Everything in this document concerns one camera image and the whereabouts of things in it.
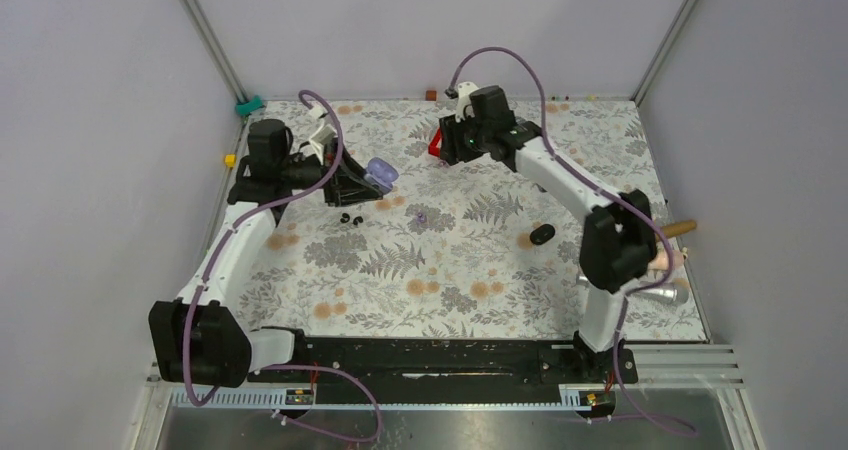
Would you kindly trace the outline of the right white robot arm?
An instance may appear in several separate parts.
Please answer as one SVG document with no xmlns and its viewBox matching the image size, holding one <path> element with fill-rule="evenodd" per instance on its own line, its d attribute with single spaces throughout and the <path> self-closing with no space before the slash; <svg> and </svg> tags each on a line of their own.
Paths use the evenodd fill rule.
<svg viewBox="0 0 848 450">
<path fill-rule="evenodd" d="M 583 380 L 601 380 L 622 347 L 624 294 L 658 253 L 648 197 L 639 190 L 621 193 L 555 155 L 542 128 L 516 116 L 501 87 L 462 82 L 446 94 L 455 110 L 439 121 L 442 161 L 456 165 L 487 155 L 540 186 L 582 223 L 578 264 L 591 290 L 573 366 Z"/>
</svg>

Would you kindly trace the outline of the lavender earbud charging case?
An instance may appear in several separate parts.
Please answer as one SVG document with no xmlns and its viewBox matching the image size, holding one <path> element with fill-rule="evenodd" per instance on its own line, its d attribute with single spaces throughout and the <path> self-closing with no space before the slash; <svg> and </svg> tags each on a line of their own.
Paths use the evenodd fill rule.
<svg viewBox="0 0 848 450">
<path fill-rule="evenodd" d="M 364 179 L 386 194 L 393 190 L 398 177 L 399 173 L 394 166 L 379 157 L 374 157 L 366 166 Z"/>
</svg>

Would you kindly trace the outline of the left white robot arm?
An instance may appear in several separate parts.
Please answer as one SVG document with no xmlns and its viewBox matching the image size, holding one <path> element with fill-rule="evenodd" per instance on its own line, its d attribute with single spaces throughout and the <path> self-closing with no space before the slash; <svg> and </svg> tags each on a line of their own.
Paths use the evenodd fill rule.
<svg viewBox="0 0 848 450">
<path fill-rule="evenodd" d="M 155 302 L 149 312 L 162 379 L 236 388 L 269 366 L 288 381 L 304 377 L 311 358 L 304 332 L 241 323 L 227 300 L 249 280 L 295 194 L 314 189 L 328 206 L 345 207 L 382 199 L 397 178 L 380 158 L 357 162 L 325 116 L 302 144 L 281 120 L 252 123 L 208 254 L 177 297 Z"/>
</svg>

